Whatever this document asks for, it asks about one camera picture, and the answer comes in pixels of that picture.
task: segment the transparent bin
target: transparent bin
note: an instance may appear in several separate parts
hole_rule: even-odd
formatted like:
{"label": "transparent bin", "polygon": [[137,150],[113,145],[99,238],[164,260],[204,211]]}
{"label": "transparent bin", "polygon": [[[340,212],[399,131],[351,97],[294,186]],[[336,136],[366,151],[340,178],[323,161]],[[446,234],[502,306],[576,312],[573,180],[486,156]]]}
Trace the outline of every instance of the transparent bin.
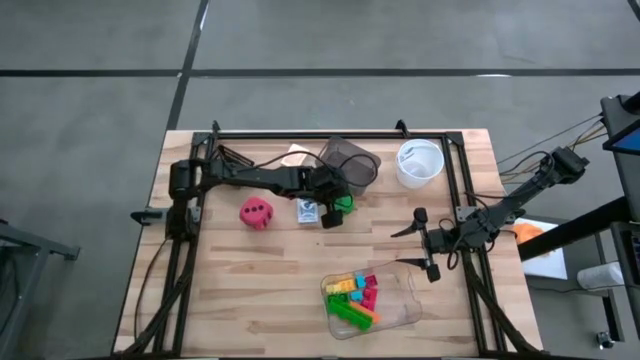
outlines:
{"label": "transparent bin", "polygon": [[[349,160],[342,166],[342,171],[345,177],[355,184],[366,184],[373,178],[375,169],[380,168],[380,158],[361,147],[358,147],[349,141],[338,137],[332,136],[320,151],[320,159],[329,165],[340,167],[342,163],[353,155],[367,155],[370,156],[374,162],[364,156],[357,156]],[[320,166],[321,162],[316,160],[316,166]],[[364,194],[366,186],[349,185],[351,195],[360,196]]]}
{"label": "transparent bin", "polygon": [[[320,287],[331,335],[338,340],[344,340],[356,335],[412,324],[420,320],[422,306],[413,294],[413,280],[408,266],[410,265],[391,262],[354,272],[328,275],[322,279]],[[338,315],[329,314],[328,311],[329,294],[326,292],[326,286],[354,278],[356,274],[362,274],[365,277],[375,275],[378,283],[374,287],[378,290],[374,312],[379,315],[380,320],[366,331],[361,331],[358,327],[338,317]]]}

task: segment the gray concrete floor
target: gray concrete floor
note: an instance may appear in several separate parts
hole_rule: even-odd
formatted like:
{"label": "gray concrete floor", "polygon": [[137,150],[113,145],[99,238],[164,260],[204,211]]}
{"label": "gray concrete floor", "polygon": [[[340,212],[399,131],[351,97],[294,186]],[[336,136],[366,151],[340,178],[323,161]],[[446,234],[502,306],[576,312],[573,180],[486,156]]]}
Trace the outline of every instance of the gray concrete floor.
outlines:
{"label": "gray concrete floor", "polygon": [[[2,69],[181,68],[198,0],[0,1]],[[640,22],[624,0],[213,0],[194,68],[630,68]],[[177,79],[0,77],[0,217],[83,248],[53,258],[21,348],[68,359],[112,345]],[[488,128],[498,159],[599,111],[637,77],[191,79],[178,129]],[[571,133],[546,145],[569,142]],[[620,196],[594,142],[583,179],[527,205],[571,218]],[[502,164],[505,168],[512,162]],[[599,300],[534,291],[545,348],[600,352]]]}

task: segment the wooden table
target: wooden table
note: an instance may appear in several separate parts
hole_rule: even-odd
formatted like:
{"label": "wooden table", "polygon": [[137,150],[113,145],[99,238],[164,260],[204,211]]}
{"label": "wooden table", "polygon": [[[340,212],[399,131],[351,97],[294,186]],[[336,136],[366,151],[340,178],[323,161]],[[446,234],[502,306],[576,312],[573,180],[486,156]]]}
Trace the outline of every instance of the wooden table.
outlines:
{"label": "wooden table", "polygon": [[[475,190],[502,194],[488,131],[462,132]],[[191,131],[167,133],[150,206],[171,205],[167,193],[169,166],[188,158],[191,137]],[[340,227],[324,230],[319,224],[299,225],[295,201],[264,190],[219,186],[208,192],[182,356],[477,354],[462,265],[448,271],[445,255],[436,255],[442,272],[442,279],[436,283],[429,283],[420,269],[411,269],[416,296],[423,308],[420,321],[348,340],[336,340],[329,333],[319,287],[325,275],[384,264],[402,257],[422,256],[418,234],[398,239],[389,237],[410,223],[415,207],[427,208],[429,228],[437,227],[440,219],[453,216],[444,171],[424,188],[408,191],[395,177],[395,153],[402,140],[353,142],[377,154],[382,165],[378,179],[363,197],[356,200],[357,210],[346,216]],[[317,153],[325,141],[224,142],[258,163],[285,153],[292,143]],[[463,191],[455,150],[453,158],[458,187]],[[240,206],[252,195],[266,199],[275,208],[268,231],[248,230],[238,218]],[[126,348],[133,341],[133,314],[142,279],[163,240],[164,225],[145,227],[142,232],[115,351]],[[138,331],[160,303],[170,253],[170,246],[165,247],[145,289]],[[541,348],[513,236],[501,235],[489,258],[500,305],[527,340]],[[484,305],[482,307],[489,348],[495,348],[489,316]],[[175,318],[170,318],[165,341],[167,348],[171,347],[174,323]]]}

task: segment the pink die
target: pink die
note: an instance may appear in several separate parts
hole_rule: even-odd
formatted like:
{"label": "pink die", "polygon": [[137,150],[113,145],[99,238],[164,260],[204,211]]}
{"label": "pink die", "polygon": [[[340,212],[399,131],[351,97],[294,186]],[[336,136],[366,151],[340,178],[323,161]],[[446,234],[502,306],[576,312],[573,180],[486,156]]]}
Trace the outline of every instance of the pink die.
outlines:
{"label": "pink die", "polygon": [[259,197],[251,197],[240,208],[240,220],[256,230],[264,229],[273,216],[273,207]]}

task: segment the orange toy block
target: orange toy block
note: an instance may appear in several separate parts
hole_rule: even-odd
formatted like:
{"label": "orange toy block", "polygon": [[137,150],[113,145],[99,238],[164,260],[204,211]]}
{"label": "orange toy block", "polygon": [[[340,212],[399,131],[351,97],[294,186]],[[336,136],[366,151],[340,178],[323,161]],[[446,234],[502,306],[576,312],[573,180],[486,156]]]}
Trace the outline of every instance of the orange toy block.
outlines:
{"label": "orange toy block", "polygon": [[367,309],[366,307],[358,304],[357,302],[349,301],[349,305],[352,308],[360,311],[361,313],[371,316],[371,318],[373,319],[373,323],[374,324],[377,324],[378,321],[380,321],[380,315],[378,315],[378,314],[374,313],[373,311]]}

